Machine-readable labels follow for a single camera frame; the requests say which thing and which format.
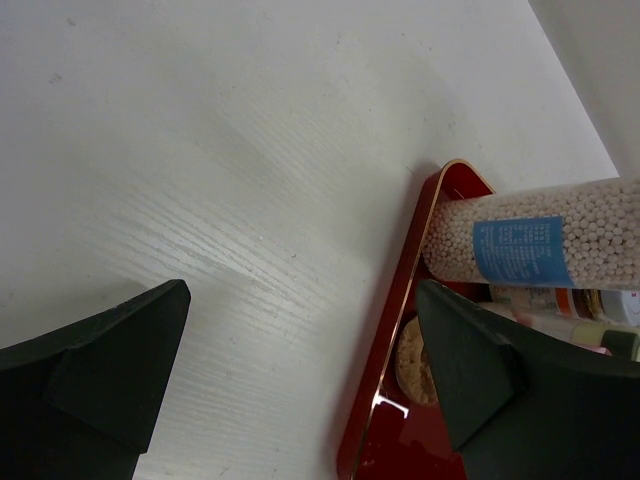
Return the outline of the blue label shaker bottle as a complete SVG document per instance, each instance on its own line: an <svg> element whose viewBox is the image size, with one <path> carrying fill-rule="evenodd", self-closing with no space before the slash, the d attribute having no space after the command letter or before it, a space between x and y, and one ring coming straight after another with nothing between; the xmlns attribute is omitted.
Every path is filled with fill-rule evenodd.
<svg viewBox="0 0 640 480"><path fill-rule="evenodd" d="M639 182L444 201L433 211L423 258L442 281L636 290Z"/></svg>

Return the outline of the red rectangular tray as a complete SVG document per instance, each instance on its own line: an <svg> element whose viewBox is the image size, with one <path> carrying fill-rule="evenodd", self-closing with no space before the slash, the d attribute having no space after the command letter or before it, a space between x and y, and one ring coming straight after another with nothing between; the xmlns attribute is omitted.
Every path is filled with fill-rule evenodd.
<svg viewBox="0 0 640 480"><path fill-rule="evenodd" d="M417 315L415 291L430 278L421 258L436 203L493 194L492 187L465 160L449 161L421 183L403 249L384 299L359 388L337 450L340 479L462 479L462 460L450 446L438 405L412 402L395 374L397 340Z"/></svg>

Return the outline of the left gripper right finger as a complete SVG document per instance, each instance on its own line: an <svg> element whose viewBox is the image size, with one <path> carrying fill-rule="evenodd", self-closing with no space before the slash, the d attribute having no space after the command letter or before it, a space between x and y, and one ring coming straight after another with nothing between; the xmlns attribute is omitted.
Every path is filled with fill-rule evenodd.
<svg viewBox="0 0 640 480"><path fill-rule="evenodd" d="M484 309L434 280L415 304L470 479L635 479L639 365Z"/></svg>

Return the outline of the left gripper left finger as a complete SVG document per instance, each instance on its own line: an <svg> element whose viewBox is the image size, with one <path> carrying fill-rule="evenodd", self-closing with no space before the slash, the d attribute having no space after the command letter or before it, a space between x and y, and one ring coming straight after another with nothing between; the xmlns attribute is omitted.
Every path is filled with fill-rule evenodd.
<svg viewBox="0 0 640 480"><path fill-rule="evenodd" d="M191 294L170 280L1 351L4 479L130 479L150 446Z"/></svg>

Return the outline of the blue lid spice jar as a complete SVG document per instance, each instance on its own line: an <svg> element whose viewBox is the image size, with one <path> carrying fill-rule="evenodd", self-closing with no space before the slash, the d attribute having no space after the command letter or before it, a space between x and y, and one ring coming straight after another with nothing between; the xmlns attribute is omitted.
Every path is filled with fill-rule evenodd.
<svg viewBox="0 0 640 480"><path fill-rule="evenodd" d="M639 326L639 292L491 286L480 305L526 326L589 322Z"/></svg>

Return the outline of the pink spice jar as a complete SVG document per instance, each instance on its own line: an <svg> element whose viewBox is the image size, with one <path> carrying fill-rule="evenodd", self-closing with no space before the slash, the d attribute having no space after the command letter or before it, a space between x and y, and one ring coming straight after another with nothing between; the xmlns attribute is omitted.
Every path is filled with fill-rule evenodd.
<svg viewBox="0 0 640 480"><path fill-rule="evenodd" d="M394 369L398 385L409 400L422 406L438 403L418 317L410 320L400 332Z"/></svg>

